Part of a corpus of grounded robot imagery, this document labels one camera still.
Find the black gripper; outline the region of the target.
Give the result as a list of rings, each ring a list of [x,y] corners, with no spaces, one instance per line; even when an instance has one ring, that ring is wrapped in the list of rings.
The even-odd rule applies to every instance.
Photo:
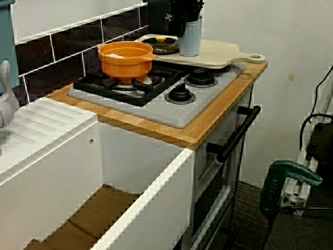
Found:
[[[170,1],[170,10],[166,14],[169,33],[176,37],[182,37],[185,32],[186,22],[197,21],[203,6],[203,0]]]

